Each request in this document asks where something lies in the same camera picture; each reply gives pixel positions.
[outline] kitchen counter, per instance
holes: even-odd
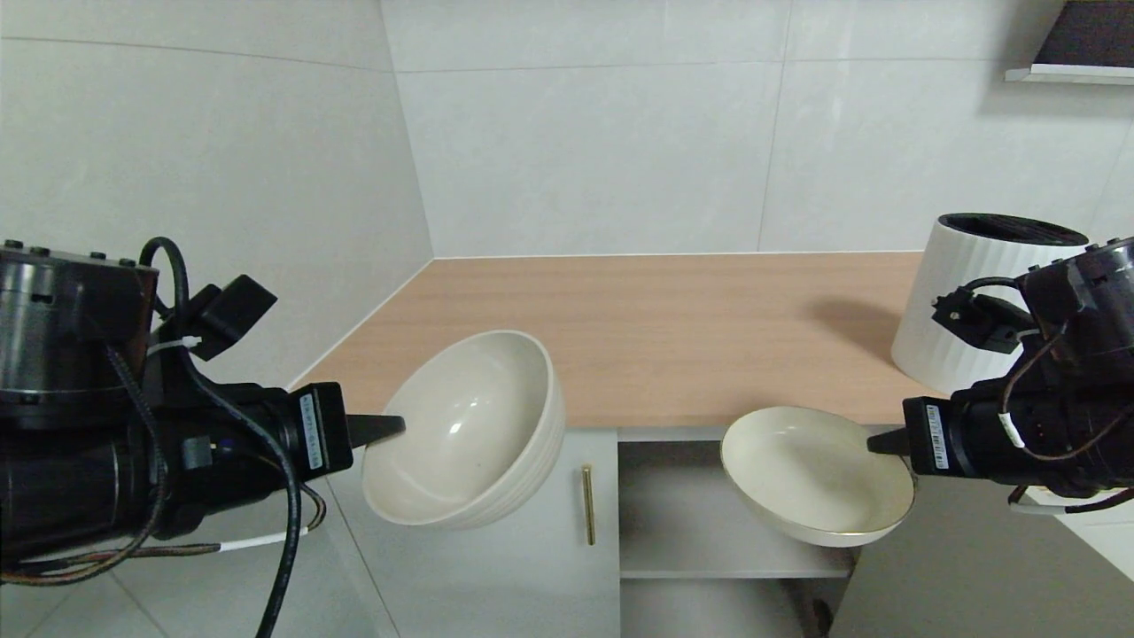
[[[417,367],[494,329],[534,335],[572,427],[721,426],[770,406],[900,424],[926,394],[889,349],[921,253],[438,260],[305,377],[378,414]]]

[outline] white label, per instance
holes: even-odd
[[[945,428],[941,427],[941,410],[937,406],[925,407],[929,422],[929,441],[933,444],[933,465],[939,470],[949,469],[949,454],[945,451]]]
[[[319,441],[314,393],[299,398],[299,414],[303,416],[303,436],[307,440],[307,465],[312,470],[318,470],[323,467],[323,445]]]

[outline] open shelf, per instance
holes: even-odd
[[[719,442],[620,443],[623,579],[843,578],[849,550],[819,547],[761,522],[720,463]]]

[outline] shallow white dish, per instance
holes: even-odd
[[[889,534],[914,502],[906,465],[868,451],[869,436],[837,415],[768,408],[728,428],[721,461],[769,525],[804,543],[854,547]]]
[[[366,450],[363,494],[406,526],[467,529],[509,514],[547,479],[566,428],[551,358],[515,331],[449,347],[384,414],[404,417],[406,432]]]

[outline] white cable tie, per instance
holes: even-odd
[[[1060,505],[1031,505],[1027,503],[1009,503],[1008,509],[1017,514],[1032,514],[1038,517],[1058,517],[1066,514],[1067,509]]]
[[[146,357],[153,357],[153,354],[160,352],[162,350],[166,350],[167,348],[189,348],[189,349],[193,349],[193,348],[196,348],[196,347],[201,346],[202,341],[204,341],[204,340],[202,340],[201,338],[198,338],[196,335],[187,335],[187,337],[184,337],[184,338],[181,338],[179,340],[174,340],[171,342],[163,342],[163,343],[151,346],[150,349],[145,351],[145,356]]]
[[[306,526],[299,528],[299,536],[307,536],[311,531]],[[242,541],[227,541],[220,544],[220,550],[217,552],[231,552],[234,550],[245,550],[247,547],[260,547],[261,545],[272,545],[273,543],[284,543],[287,538],[287,533],[269,534],[266,536],[257,536],[255,538],[244,538]]]
[[[1019,436],[1019,431],[1016,429],[1016,424],[1012,423],[1012,415],[1007,412],[1000,412],[997,415],[997,417],[1000,418],[1000,425],[1004,426],[1004,434],[1008,435],[1008,440],[1012,441],[1012,444],[1021,450],[1026,448],[1027,445],[1024,443],[1024,440],[1021,439]]]

